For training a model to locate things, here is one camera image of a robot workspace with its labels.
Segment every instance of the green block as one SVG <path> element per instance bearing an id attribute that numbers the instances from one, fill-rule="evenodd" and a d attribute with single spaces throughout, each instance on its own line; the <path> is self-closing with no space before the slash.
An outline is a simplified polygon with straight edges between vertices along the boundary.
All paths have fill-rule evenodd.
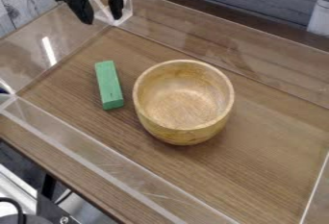
<path id="1" fill-rule="evenodd" d="M 102 110 L 109 110 L 122 106 L 121 91 L 114 71 L 113 61 L 94 64 L 97 86 L 102 103 Z"/>

